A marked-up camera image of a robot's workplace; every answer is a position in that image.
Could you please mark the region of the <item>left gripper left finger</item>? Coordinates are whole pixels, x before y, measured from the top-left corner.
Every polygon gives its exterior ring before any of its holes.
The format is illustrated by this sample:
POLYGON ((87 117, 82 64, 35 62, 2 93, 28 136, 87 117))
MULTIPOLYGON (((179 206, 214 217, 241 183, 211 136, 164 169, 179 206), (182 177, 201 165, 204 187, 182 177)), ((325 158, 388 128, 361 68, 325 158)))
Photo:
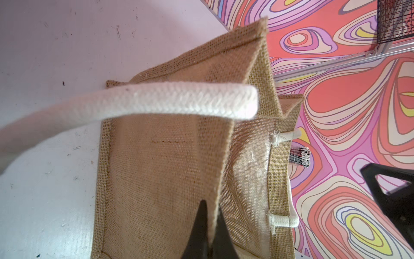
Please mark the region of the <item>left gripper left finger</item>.
POLYGON ((208 209, 207 202, 202 200, 199 204, 193 228, 182 259, 207 259, 209 244, 207 237, 208 209))

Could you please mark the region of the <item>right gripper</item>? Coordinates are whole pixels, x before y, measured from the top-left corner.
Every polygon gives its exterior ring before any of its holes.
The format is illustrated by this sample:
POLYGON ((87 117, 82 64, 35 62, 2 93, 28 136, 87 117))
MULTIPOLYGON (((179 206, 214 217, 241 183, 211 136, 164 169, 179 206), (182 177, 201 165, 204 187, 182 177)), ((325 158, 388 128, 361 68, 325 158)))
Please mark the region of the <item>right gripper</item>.
POLYGON ((380 164, 367 164, 360 172, 371 194, 383 212, 394 224, 411 248, 414 247, 414 171, 380 164), (407 183, 393 191, 384 193, 376 177, 405 180, 407 183))

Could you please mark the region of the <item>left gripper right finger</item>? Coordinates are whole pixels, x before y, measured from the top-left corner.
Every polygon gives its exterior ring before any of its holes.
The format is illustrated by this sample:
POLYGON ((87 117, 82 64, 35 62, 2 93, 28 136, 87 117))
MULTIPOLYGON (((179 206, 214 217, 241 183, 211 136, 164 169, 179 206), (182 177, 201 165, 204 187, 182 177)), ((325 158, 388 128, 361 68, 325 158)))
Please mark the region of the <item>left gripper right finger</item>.
POLYGON ((215 237, 211 245, 212 259, 239 259, 233 245, 221 207, 218 209, 215 237))

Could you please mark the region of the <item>burlap tote bag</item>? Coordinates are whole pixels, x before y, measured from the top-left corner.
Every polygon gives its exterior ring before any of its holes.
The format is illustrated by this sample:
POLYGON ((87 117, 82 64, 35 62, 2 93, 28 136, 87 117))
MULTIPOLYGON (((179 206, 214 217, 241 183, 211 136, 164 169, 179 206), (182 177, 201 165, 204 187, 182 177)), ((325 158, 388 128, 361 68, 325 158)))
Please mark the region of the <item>burlap tote bag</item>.
POLYGON ((277 94, 267 23, 4 126, 1 170, 101 122, 92 258, 181 259, 202 200, 207 259, 220 207, 239 259, 294 258, 288 165, 304 97, 277 94))

